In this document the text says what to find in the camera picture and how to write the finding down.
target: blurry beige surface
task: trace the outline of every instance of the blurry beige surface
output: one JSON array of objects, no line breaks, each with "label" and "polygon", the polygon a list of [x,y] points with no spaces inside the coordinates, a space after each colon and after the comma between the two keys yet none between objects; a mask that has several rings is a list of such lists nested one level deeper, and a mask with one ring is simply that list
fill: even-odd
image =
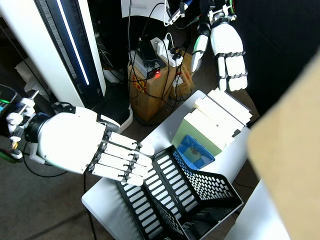
[{"label": "blurry beige surface", "polygon": [[320,239],[319,89],[320,54],[254,126],[248,141],[251,163],[293,240]]}]

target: gray floor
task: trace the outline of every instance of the gray floor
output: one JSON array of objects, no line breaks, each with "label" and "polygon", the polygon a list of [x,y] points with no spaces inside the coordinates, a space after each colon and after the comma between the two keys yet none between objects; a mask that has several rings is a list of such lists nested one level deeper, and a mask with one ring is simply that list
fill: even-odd
[{"label": "gray floor", "polygon": [[[173,39],[179,40],[179,37],[173,33]],[[203,56],[200,70],[193,76],[196,89],[208,93],[217,87],[214,66],[211,49],[208,49]],[[239,91],[233,95],[252,109],[253,119],[259,116],[245,91]],[[166,113],[168,109],[164,108],[153,121],[161,120]],[[123,134],[141,141],[154,128],[155,126],[142,126],[134,120]],[[3,139],[0,139],[0,142],[1,145],[5,144]],[[61,172],[51,166],[40,166],[28,159],[27,161],[38,173],[50,175]],[[84,193],[83,176],[66,173],[59,177],[42,178],[31,174],[23,163],[11,164],[2,159],[0,159],[0,176],[1,240],[93,239],[86,209],[81,203],[81,196]],[[88,176],[88,188],[99,179],[99,177]],[[252,187],[258,183],[248,161],[241,169],[236,181]],[[247,201],[253,190],[237,184],[234,186],[242,199]],[[230,217],[223,222],[207,239],[223,239],[234,224],[235,217]],[[95,219],[94,226],[99,240],[113,239]]]}]

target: light strip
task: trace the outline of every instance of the light strip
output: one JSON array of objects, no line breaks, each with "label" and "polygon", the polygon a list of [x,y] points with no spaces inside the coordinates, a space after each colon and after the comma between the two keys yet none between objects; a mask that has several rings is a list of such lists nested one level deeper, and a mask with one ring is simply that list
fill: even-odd
[{"label": "light strip", "polygon": [[60,10],[60,13],[61,13],[61,16],[62,16],[64,25],[65,25],[66,31],[68,32],[68,35],[69,35],[69,38],[70,38],[72,47],[73,47],[73,49],[74,49],[74,53],[75,53],[75,55],[76,55],[76,58],[78,59],[78,62],[79,62],[81,71],[82,71],[83,76],[84,76],[84,80],[85,80],[86,84],[89,85],[89,80],[88,80],[86,71],[85,71],[85,69],[84,69],[84,66],[83,66],[83,64],[82,64],[81,58],[80,58],[80,56],[79,56],[78,49],[77,49],[77,46],[76,46],[74,37],[72,36],[71,30],[70,30],[70,27],[69,27],[69,24],[68,24],[68,21],[67,21],[65,12],[64,12],[64,8],[62,7],[62,4],[61,4],[61,1],[60,1],[60,0],[56,0],[56,3],[58,4],[58,7],[59,7],[59,10]]}]

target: concrete floor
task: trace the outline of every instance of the concrete floor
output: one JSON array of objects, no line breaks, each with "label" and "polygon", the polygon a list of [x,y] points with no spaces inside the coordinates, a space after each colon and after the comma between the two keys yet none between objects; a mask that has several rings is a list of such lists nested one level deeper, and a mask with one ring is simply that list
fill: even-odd
[{"label": "concrete floor", "polygon": [[[173,39],[179,36],[173,32]],[[203,56],[202,66],[193,76],[196,89],[208,93],[217,87],[211,49]],[[233,95],[253,113],[253,120],[259,115],[246,91]],[[158,114],[154,121],[161,119]],[[155,126],[142,126],[135,119],[123,134],[138,141],[143,140]],[[54,175],[61,170],[51,166],[30,162],[30,167],[37,173]],[[93,235],[86,209],[81,203],[84,194],[83,176],[66,173],[59,177],[42,178],[31,174],[24,164],[11,164],[0,159],[0,239],[1,240],[92,240]],[[100,178],[89,175],[87,189]],[[236,181],[255,187],[257,177],[247,161]],[[251,188],[234,184],[242,199],[246,202],[252,193]],[[235,222],[230,217],[215,229],[207,239],[222,240]],[[112,240],[112,236],[94,219],[94,226],[99,240]]]}]

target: black plastic basket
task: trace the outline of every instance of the black plastic basket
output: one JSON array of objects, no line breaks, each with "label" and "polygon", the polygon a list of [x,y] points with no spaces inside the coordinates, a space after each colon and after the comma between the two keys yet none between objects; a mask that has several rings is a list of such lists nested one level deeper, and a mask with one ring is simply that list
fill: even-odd
[{"label": "black plastic basket", "polygon": [[190,169],[174,146],[157,153],[143,186],[117,183],[145,240],[199,240],[242,200],[221,174]]}]

